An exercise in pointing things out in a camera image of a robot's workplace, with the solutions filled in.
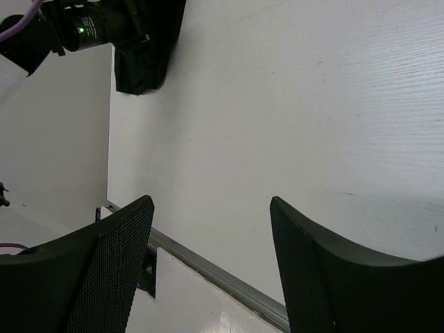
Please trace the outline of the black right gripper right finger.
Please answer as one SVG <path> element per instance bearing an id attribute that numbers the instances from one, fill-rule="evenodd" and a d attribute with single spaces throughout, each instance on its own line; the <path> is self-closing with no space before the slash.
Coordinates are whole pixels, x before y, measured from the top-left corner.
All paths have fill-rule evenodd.
<path id="1" fill-rule="evenodd" d="M 280 197 L 271 227 L 292 332 L 442 332 L 443 258 L 359 245 Z"/>

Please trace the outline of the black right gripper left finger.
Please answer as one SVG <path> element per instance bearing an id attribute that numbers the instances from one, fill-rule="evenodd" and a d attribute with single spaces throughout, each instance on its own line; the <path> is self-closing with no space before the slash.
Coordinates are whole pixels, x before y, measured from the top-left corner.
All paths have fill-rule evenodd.
<path id="1" fill-rule="evenodd" d="M 150 236 L 142 196 L 105 219 L 1 256 L 2 332 L 125 332 Z"/>

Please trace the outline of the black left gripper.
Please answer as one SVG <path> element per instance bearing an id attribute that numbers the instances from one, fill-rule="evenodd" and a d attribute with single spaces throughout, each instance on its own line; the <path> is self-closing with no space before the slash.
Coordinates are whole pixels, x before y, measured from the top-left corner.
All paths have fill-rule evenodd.
<path id="1" fill-rule="evenodd" d="M 185 1 L 45 1 L 54 53 L 113 44 L 116 90 L 149 94 L 161 88 L 175 51 Z"/>

